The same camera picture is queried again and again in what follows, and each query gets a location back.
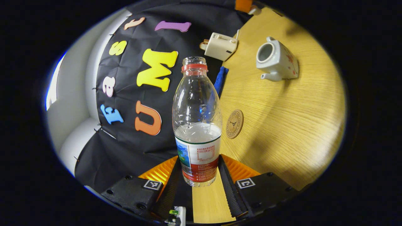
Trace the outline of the white ceramic teacup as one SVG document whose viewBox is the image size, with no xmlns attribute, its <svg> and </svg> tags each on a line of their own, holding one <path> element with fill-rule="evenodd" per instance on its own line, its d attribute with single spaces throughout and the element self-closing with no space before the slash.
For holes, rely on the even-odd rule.
<svg viewBox="0 0 402 226">
<path fill-rule="evenodd" d="M 280 41 L 267 37 L 256 53 L 256 68 L 261 70 L 261 79 L 277 82 L 297 79 L 300 67 L 294 54 Z"/>
</svg>

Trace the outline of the black backdrop cloth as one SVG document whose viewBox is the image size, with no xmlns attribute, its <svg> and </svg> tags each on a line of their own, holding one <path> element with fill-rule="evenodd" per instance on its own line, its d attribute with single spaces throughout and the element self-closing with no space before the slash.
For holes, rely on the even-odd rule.
<svg viewBox="0 0 402 226">
<path fill-rule="evenodd" d="M 95 61 L 95 100 L 101 129 L 79 155 L 75 177 L 104 192 L 127 174 L 139 176 L 177 156 L 172 104 L 182 60 L 204 56 L 212 33 L 233 36 L 250 15 L 236 0 L 142 0 L 108 31 Z"/>
</svg>

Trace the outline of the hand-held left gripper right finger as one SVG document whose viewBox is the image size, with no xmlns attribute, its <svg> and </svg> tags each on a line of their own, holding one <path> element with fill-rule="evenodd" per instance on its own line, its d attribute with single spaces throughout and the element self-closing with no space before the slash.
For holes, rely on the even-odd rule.
<svg viewBox="0 0 402 226">
<path fill-rule="evenodd" d="M 219 156 L 218 169 L 231 216 L 236 219 L 255 217 L 299 194 L 275 173 L 260 174 L 224 154 Z"/>
</svg>

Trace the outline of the round wooden coaster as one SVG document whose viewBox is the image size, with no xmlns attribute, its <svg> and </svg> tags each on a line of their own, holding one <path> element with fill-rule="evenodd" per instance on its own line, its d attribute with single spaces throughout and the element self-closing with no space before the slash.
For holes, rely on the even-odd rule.
<svg viewBox="0 0 402 226">
<path fill-rule="evenodd" d="M 236 138 L 243 127 L 244 114 L 240 109 L 232 111 L 227 119 L 226 134 L 229 139 Z"/>
</svg>

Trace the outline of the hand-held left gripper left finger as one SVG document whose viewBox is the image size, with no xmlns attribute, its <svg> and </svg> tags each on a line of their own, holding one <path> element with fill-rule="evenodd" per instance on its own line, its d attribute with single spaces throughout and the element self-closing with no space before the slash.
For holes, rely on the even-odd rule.
<svg viewBox="0 0 402 226">
<path fill-rule="evenodd" d="M 101 195 L 134 216 L 162 221 L 173 207 L 180 174 L 179 159 L 174 156 L 140 176 L 124 176 Z"/>
</svg>

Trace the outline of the blue towel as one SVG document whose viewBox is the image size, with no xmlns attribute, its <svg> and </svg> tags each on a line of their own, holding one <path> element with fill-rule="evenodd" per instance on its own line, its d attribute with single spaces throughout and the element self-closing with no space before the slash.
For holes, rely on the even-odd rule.
<svg viewBox="0 0 402 226">
<path fill-rule="evenodd" d="M 221 97 L 222 90 L 223 90 L 224 83 L 225 83 L 228 72 L 229 72 L 228 68 L 221 66 L 219 73 L 217 75 L 216 81 L 214 83 L 214 88 L 215 88 L 219 98 Z"/>
</svg>

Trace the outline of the clear plastic water bottle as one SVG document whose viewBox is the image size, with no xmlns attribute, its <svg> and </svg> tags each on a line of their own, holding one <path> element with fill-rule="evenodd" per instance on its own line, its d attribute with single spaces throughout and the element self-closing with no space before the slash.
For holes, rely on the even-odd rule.
<svg viewBox="0 0 402 226">
<path fill-rule="evenodd" d="M 185 58 L 172 105 L 172 127 L 182 174 L 193 187 L 210 186 L 215 181 L 220 154 L 220 99 L 207 72 L 204 57 Z"/>
</svg>

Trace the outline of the white toaster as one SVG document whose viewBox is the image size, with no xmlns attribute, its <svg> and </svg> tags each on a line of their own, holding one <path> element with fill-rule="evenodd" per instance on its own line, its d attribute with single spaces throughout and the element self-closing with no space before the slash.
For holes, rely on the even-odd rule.
<svg viewBox="0 0 402 226">
<path fill-rule="evenodd" d="M 214 32 L 208 40 L 206 56 L 226 61 L 237 50 L 238 40 L 233 37 Z"/>
</svg>

